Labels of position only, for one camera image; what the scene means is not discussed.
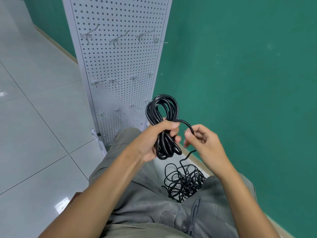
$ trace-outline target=wire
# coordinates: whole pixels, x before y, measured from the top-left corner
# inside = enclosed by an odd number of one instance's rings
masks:
[[[163,117],[159,112],[159,105],[162,105],[166,112],[166,120],[184,123],[188,126],[192,134],[195,134],[189,123],[177,119],[178,104],[173,97],[165,94],[156,96],[146,107],[145,114],[152,125],[156,125],[163,121]],[[176,144],[174,138],[170,136],[168,130],[164,130],[158,135],[155,148],[156,155],[161,160],[172,157],[174,154],[182,154],[180,147]],[[177,168],[173,163],[165,166],[165,186],[162,187],[166,188],[169,198],[176,202],[182,202],[195,194],[202,187],[206,179],[203,173],[195,165],[182,164],[182,161],[187,160],[195,151],[196,150],[191,151],[186,158],[179,161],[180,167]],[[166,168],[170,165],[174,166],[176,170],[166,174]]]

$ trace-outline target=forearm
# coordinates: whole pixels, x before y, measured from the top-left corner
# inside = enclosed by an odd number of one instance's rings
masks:
[[[142,165],[125,151],[100,178],[77,197],[40,235],[41,238],[100,236],[115,205]]]
[[[228,174],[219,179],[240,238],[280,237],[233,166]]]

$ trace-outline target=person's right hand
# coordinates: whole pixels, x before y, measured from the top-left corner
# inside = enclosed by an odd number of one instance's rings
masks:
[[[221,178],[233,168],[218,136],[202,124],[192,126],[195,135],[189,129],[185,131],[184,148],[190,144],[195,147],[204,164],[215,176]]]

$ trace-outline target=baseboard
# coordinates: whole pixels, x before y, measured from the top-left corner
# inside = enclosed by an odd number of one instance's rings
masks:
[[[37,25],[33,24],[35,29],[42,34],[47,40],[49,40],[54,46],[56,46],[59,50],[61,50],[66,56],[68,56],[71,60],[73,60],[76,64],[78,64],[77,59],[67,52],[61,45],[59,45],[54,39],[52,39],[49,35],[47,35],[41,28]]]
[[[182,145],[179,145],[180,149],[182,150],[183,154],[185,156],[187,156],[189,154],[189,151],[187,149],[185,149]],[[202,169],[204,172],[206,172],[208,175],[213,176],[214,174],[207,168],[207,166],[200,161],[198,158],[196,158],[196,156],[194,156],[193,154],[191,154],[188,157],[193,163],[196,164],[196,166],[200,169]],[[274,220],[272,220],[269,216],[267,216],[268,219],[271,221],[272,225],[274,226],[274,228],[277,230],[277,232],[279,233],[279,235],[282,238],[294,238],[290,233],[288,233],[286,230],[284,230],[279,224],[277,224]]]

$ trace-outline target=pegboard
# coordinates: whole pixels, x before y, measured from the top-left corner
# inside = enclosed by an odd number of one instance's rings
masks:
[[[145,127],[171,3],[63,0],[95,129],[105,145],[124,128]]]

